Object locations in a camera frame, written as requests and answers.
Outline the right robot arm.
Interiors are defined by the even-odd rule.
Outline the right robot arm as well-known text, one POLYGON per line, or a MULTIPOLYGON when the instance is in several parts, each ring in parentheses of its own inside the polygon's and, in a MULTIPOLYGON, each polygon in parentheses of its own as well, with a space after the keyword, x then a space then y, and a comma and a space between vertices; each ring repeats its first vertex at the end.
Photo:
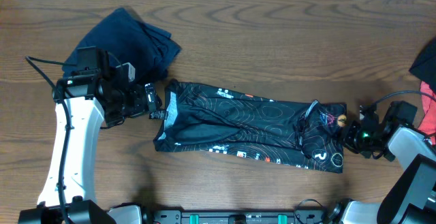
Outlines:
POLYGON ((413 126, 417 110, 393 101, 380 119, 375 105, 361 107, 359 121, 345 128, 346 149, 367 159, 397 160, 403 173, 380 203, 340 202, 333 223, 435 224, 435 149, 413 126))

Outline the black orange patterned sports jersey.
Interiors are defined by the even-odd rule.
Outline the black orange patterned sports jersey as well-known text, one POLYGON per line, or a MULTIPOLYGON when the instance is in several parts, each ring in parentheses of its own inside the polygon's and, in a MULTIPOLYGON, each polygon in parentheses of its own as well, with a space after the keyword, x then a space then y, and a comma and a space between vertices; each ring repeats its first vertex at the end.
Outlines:
POLYGON ((208 151, 340 174, 344 103, 277 101, 172 80, 165 88, 160 152, 208 151))

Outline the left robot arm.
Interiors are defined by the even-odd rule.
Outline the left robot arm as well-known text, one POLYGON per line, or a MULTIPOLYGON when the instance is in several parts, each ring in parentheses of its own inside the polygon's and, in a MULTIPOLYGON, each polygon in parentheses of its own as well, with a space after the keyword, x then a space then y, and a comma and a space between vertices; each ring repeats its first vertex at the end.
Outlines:
POLYGON ((152 83, 135 82, 131 63, 110 64, 113 55, 95 46, 79 48, 70 76, 52 83, 57 130, 50 169, 33 209, 19 223, 148 223, 139 204, 110 210, 97 205, 95 155, 99 133, 142 115, 165 119, 152 83))

